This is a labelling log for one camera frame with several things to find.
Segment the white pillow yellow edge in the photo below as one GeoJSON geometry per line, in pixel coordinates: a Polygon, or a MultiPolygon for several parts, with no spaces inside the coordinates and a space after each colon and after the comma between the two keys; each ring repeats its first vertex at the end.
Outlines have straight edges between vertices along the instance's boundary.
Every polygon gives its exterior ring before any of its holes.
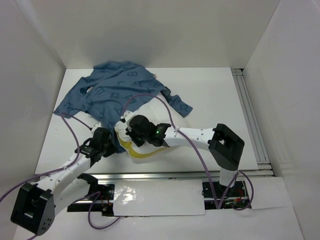
{"type": "Polygon", "coordinates": [[[124,119],[115,124],[114,130],[120,146],[128,156],[145,161],[167,151],[169,146],[164,141],[165,130],[172,124],[189,127],[186,119],[164,98],[153,98],[137,110],[127,107],[124,119]]]}

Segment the blue letter print pillowcase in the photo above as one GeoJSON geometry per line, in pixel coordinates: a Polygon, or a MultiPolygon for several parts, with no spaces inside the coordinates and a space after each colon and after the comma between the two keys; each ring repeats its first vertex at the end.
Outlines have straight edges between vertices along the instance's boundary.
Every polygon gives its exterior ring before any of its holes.
{"type": "Polygon", "coordinates": [[[114,127],[123,110],[134,112],[153,96],[162,94],[167,104],[185,118],[193,108],[179,95],[163,85],[145,67],[130,61],[108,61],[94,66],[89,76],[81,77],[54,110],[55,115],[70,118],[78,112],[89,114],[111,131],[116,153],[125,150],[120,145],[114,127]]]}

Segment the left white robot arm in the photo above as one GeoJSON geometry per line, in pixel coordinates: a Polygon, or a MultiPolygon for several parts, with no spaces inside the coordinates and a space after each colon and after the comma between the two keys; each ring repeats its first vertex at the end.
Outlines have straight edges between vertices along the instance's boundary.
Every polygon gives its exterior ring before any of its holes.
{"type": "Polygon", "coordinates": [[[23,184],[11,213],[12,223],[36,236],[46,233],[55,217],[63,209],[81,198],[112,200],[113,185],[102,185],[87,173],[103,157],[116,152],[110,130],[98,127],[93,136],[75,150],[76,162],[64,165],[62,170],[50,174],[36,183],[23,184]]]}

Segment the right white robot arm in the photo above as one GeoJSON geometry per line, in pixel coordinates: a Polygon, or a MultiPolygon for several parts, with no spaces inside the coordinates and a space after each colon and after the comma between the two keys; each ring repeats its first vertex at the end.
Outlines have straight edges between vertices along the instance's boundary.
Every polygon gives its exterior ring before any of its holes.
{"type": "Polygon", "coordinates": [[[137,147],[147,143],[156,148],[192,147],[209,151],[220,167],[218,190],[230,196],[236,189],[233,182],[239,169],[245,142],[225,124],[214,128],[174,127],[170,123],[154,124],[143,115],[127,113],[120,121],[125,134],[137,147]]]}

